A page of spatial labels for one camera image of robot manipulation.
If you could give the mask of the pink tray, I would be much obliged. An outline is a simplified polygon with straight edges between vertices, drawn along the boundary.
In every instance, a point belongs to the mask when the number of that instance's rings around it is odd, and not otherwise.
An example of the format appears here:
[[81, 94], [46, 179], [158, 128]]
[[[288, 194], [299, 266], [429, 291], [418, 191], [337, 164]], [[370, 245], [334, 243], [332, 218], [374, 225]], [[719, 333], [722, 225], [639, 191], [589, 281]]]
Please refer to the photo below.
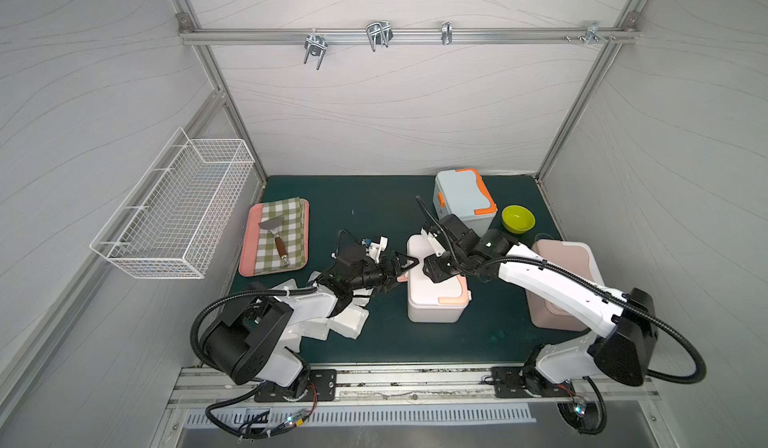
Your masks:
[[[305, 203], [305, 249], [306, 249], [306, 264], [309, 258], [309, 202], [306, 199], [301, 198]], [[248, 214], [248, 220], [246, 224], [246, 230], [243, 240], [243, 248], [240, 256], [240, 263], [238, 271], [243, 277], [255, 277], [262, 275], [255, 275], [253, 262], [255, 260], [256, 243], [258, 242], [259, 235], [256, 233], [256, 218], [257, 209], [254, 205]]]

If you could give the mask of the green bowl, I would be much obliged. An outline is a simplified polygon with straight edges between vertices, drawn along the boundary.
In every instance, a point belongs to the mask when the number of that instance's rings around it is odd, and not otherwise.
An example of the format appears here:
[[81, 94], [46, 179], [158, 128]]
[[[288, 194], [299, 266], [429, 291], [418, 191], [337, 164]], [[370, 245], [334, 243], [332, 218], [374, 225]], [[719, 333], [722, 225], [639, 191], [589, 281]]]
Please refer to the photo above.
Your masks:
[[526, 207], [510, 205], [502, 210], [502, 225], [512, 234], [524, 234], [535, 227], [536, 218]]

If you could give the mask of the blue orange first aid kit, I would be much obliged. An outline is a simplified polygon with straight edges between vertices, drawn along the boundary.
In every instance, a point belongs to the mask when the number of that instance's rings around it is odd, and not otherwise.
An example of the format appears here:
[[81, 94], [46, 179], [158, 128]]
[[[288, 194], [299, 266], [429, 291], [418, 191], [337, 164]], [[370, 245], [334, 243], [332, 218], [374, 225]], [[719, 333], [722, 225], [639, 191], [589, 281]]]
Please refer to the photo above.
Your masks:
[[498, 208], [482, 176], [475, 169], [453, 169], [435, 177], [433, 205], [440, 219], [456, 215], [478, 236], [490, 228]]

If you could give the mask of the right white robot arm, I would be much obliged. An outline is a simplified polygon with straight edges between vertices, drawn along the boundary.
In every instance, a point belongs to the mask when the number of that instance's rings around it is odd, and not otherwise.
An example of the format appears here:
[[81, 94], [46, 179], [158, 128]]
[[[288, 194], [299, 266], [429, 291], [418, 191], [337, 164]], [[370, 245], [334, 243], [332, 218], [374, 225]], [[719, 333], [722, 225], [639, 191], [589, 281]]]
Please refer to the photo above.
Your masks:
[[[590, 402], [569, 390], [569, 382], [582, 379], [595, 389], [593, 378], [599, 374], [630, 387], [643, 385], [647, 378], [680, 385], [705, 379], [707, 366], [700, 352], [677, 329], [656, 317], [653, 298], [645, 291], [622, 292], [589, 281], [536, 254], [509, 233], [490, 229], [478, 235], [455, 215], [436, 219], [427, 213], [425, 217], [421, 234], [432, 251], [422, 267], [430, 281], [456, 276], [499, 279], [552, 302], [588, 329], [579, 338], [540, 345], [521, 367], [494, 376], [501, 396], [524, 392], [541, 398], [561, 389], [569, 399], [558, 406], [562, 419], [581, 434], [597, 435], [607, 424], [602, 394], [597, 393]], [[692, 373], [650, 369], [660, 333], [687, 352], [694, 363]]]

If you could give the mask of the pink first aid kit box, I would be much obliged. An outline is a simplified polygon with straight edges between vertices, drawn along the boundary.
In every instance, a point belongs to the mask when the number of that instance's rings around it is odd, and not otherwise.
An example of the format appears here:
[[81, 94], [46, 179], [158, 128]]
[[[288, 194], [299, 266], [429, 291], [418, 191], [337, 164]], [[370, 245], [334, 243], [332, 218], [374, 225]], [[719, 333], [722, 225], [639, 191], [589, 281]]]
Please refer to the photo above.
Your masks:
[[[587, 281], [603, 285], [603, 277], [598, 268], [592, 249], [582, 242], [540, 239], [532, 245], [532, 251], [548, 262], [560, 266]], [[571, 300], [576, 296], [590, 295], [567, 278], [546, 270], [545, 273], [558, 282], [560, 290], [549, 291], [546, 297], [526, 291], [530, 318], [532, 323], [542, 329], [582, 332], [588, 326], [572, 314], [568, 308], [573, 305]]]

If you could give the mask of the metal hook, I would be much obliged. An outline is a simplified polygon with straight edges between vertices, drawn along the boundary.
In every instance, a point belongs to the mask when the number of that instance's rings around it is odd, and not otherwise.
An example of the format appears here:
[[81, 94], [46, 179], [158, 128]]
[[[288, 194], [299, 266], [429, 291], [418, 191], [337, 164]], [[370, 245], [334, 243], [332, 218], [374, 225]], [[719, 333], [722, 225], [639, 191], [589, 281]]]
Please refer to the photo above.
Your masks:
[[452, 43], [452, 37], [453, 37], [453, 26], [450, 21], [444, 21], [441, 24], [441, 43], [444, 46], [450, 45]]
[[379, 46], [388, 48], [393, 38], [392, 26], [389, 21], [372, 22], [366, 26], [365, 33], [373, 52]]
[[305, 39], [304, 48], [305, 54], [303, 63], [307, 64], [310, 58], [315, 58], [316, 69], [319, 70], [328, 49], [326, 39], [318, 34], [310, 34]]
[[573, 38], [565, 36], [564, 40], [570, 44], [587, 45], [609, 45], [617, 42], [617, 38], [613, 35], [604, 35], [601, 32], [598, 22], [592, 22], [586, 28], [583, 34]]

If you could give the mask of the green checkered cloth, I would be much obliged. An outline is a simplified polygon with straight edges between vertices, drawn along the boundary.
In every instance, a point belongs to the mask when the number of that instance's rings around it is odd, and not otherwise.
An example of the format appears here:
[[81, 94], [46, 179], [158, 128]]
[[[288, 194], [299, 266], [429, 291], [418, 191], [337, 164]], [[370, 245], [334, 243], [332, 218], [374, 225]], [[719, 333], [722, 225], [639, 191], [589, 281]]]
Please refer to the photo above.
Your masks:
[[[255, 208], [257, 209], [255, 229], [259, 238], [253, 262], [254, 274], [266, 275], [302, 268], [306, 264], [304, 201], [299, 197], [293, 197], [262, 203]], [[285, 258], [280, 256], [272, 232], [259, 226], [261, 221], [277, 217], [282, 218], [276, 233], [285, 245]]]

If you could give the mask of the white gauze packet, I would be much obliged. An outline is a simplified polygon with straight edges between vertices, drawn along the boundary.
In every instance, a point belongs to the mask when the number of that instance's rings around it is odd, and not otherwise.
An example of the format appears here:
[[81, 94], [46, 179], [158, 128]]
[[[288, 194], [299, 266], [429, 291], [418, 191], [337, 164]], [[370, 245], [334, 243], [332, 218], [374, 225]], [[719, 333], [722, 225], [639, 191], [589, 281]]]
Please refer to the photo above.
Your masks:
[[369, 312], [358, 305], [350, 304], [342, 312], [328, 319], [331, 331], [349, 339], [357, 339], [369, 317]]
[[287, 292], [292, 292], [297, 289], [298, 289], [298, 285], [296, 283], [296, 280], [293, 278], [273, 287], [273, 290], [287, 291]]
[[295, 332], [302, 337], [326, 341], [330, 331], [328, 322], [327, 318], [306, 320], [296, 325]]

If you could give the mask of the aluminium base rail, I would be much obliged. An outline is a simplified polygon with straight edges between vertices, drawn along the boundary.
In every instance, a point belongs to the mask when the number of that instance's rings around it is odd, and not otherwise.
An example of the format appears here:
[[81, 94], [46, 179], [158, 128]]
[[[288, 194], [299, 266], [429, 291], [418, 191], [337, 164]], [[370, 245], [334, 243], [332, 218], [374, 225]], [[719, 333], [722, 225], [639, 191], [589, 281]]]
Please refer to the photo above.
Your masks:
[[[320, 395], [333, 394], [333, 400], [321, 401], [320, 407], [364, 405], [428, 405], [428, 404], [500, 404], [556, 403], [571, 401], [570, 392], [596, 400], [594, 390], [587, 381], [573, 379], [563, 383], [568, 390], [553, 389], [558, 396], [531, 397], [523, 390], [514, 391], [516, 398], [498, 398], [503, 387], [493, 382], [492, 368], [503, 363], [453, 364], [318, 364], [316, 369], [334, 370], [329, 380], [313, 375], [312, 383]], [[661, 396], [653, 380], [647, 378], [641, 387], [629, 387], [605, 376], [591, 375], [604, 401], [660, 401]], [[224, 374], [210, 368], [183, 368], [167, 402], [167, 409], [203, 408], [217, 401], [240, 396], [256, 386], [248, 382], [236, 386]], [[249, 398], [244, 406], [305, 406], [311, 404], [311, 389], [307, 400], [283, 403], [282, 395], [269, 395], [264, 402]]]

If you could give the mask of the white peach first aid kit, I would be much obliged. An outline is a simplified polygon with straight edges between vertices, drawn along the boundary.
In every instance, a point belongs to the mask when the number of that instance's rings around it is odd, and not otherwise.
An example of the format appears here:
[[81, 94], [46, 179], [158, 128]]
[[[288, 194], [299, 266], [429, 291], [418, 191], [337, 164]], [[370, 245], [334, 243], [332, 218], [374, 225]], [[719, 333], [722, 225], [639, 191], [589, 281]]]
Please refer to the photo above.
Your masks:
[[422, 235], [412, 235], [406, 244], [406, 254], [417, 258], [419, 264], [398, 277], [407, 284], [408, 318], [414, 323], [456, 323], [471, 301], [466, 279], [454, 276], [434, 283], [423, 272], [425, 260], [434, 249]]

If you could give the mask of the aluminium crossbar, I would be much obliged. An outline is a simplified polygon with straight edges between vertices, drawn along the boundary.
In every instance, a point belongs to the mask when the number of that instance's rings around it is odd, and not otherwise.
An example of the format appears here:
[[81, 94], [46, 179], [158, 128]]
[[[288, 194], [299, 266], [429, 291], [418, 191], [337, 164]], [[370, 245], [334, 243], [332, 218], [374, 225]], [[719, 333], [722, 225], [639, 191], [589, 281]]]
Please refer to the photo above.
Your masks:
[[[571, 28], [461, 28], [453, 26], [450, 45], [486, 44], [570, 44], [565, 36], [577, 37], [586, 27]], [[600, 27], [604, 35], [613, 35], [618, 44], [634, 43], [641, 32], [631, 29]], [[443, 45], [441, 27], [392, 28], [390, 45]], [[199, 29], [181, 32], [185, 45], [268, 45], [301, 46], [310, 34], [324, 37], [330, 46], [367, 45], [363, 28], [316, 28], [316, 29]]]

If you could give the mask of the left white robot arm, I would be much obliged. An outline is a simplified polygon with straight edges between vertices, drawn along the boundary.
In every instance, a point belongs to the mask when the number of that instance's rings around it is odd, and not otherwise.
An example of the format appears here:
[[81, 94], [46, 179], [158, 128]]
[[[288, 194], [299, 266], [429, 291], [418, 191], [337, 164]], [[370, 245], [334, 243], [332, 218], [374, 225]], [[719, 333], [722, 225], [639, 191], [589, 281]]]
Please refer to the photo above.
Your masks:
[[387, 254], [386, 246], [386, 239], [338, 246], [333, 264], [311, 275], [305, 287], [293, 281], [272, 289], [255, 283], [203, 308], [190, 328], [195, 356], [236, 385], [255, 385], [243, 395], [206, 407], [206, 418], [228, 434], [250, 440], [286, 433], [310, 418], [312, 412], [302, 410], [274, 429], [257, 430], [252, 421], [234, 428], [214, 413], [257, 396], [263, 386], [275, 388], [288, 401], [309, 396], [317, 402], [311, 366], [299, 354], [301, 340], [324, 340], [330, 332], [359, 337], [370, 299], [395, 288], [419, 264], [404, 253]]

